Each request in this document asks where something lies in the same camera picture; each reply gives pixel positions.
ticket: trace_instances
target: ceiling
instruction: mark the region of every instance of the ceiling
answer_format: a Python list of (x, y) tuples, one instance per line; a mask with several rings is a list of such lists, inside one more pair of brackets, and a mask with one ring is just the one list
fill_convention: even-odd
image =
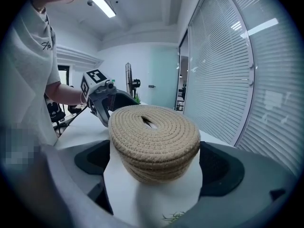
[(178, 21), (182, 2), (182, 0), (106, 0), (116, 12), (115, 17), (108, 18), (96, 5), (88, 6), (88, 1), (56, 2), (48, 4), (47, 10), (53, 14), (61, 13), (73, 18), (88, 32), (98, 35), (102, 40), (108, 34), (126, 32), (139, 24), (159, 22), (164, 27), (174, 25)]

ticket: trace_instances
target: coiled rope lid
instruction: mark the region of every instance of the coiled rope lid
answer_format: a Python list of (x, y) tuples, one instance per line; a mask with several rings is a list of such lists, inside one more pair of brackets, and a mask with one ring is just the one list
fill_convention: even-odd
[[(149, 122), (157, 128), (147, 126)], [(158, 106), (131, 105), (114, 111), (109, 132), (126, 169), (146, 183), (177, 179), (200, 147), (200, 133), (192, 122)]]

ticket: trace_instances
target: white table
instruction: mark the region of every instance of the white table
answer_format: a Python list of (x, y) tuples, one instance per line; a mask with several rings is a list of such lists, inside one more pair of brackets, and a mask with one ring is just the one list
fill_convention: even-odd
[[(207, 133), (200, 131), (200, 134), (202, 141), (229, 146)], [(99, 183), (100, 177), (88, 175), (77, 168), (74, 155), (79, 152), (79, 148), (88, 148), (94, 142), (107, 139), (108, 129), (90, 113), (90, 109), (86, 109), (63, 132), (55, 145), (66, 171), (85, 194)], [(161, 227), (168, 224), (162, 220), (162, 215), (186, 212), (197, 203), (202, 185), (199, 153), (178, 180), (147, 186), (127, 172), (111, 144), (110, 161), (104, 172), (104, 181), (115, 217), (137, 227)]]

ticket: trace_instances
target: person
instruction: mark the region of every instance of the person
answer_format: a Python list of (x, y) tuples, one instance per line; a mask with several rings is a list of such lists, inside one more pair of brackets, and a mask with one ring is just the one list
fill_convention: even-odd
[(44, 93), (65, 105), (85, 104), (80, 90), (60, 82), (56, 35), (47, 16), (46, 5), (60, 0), (28, 0), (15, 17), (0, 49), (5, 128), (24, 129), (38, 137), (40, 145), (54, 145), (52, 127)]

